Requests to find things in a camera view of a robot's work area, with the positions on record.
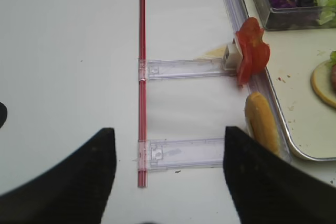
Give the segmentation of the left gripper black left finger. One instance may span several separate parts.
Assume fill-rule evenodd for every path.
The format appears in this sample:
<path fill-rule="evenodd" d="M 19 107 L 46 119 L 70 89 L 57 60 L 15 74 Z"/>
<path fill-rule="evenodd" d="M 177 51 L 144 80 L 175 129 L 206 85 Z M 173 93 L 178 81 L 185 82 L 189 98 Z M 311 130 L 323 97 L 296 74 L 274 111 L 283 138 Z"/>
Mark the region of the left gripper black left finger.
<path fill-rule="evenodd" d="M 103 128 L 49 171 L 1 196 L 1 223 L 100 223 L 116 172 L 115 134 Z"/>

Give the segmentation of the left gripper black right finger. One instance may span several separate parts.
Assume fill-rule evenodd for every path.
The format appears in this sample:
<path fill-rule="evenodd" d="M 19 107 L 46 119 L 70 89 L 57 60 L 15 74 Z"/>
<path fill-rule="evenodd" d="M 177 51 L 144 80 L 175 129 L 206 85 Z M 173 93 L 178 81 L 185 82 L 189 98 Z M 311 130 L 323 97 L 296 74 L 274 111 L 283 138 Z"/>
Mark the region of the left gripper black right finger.
<path fill-rule="evenodd" d="M 236 126 L 223 171 L 241 223 L 335 223 L 335 187 L 293 167 Z"/>

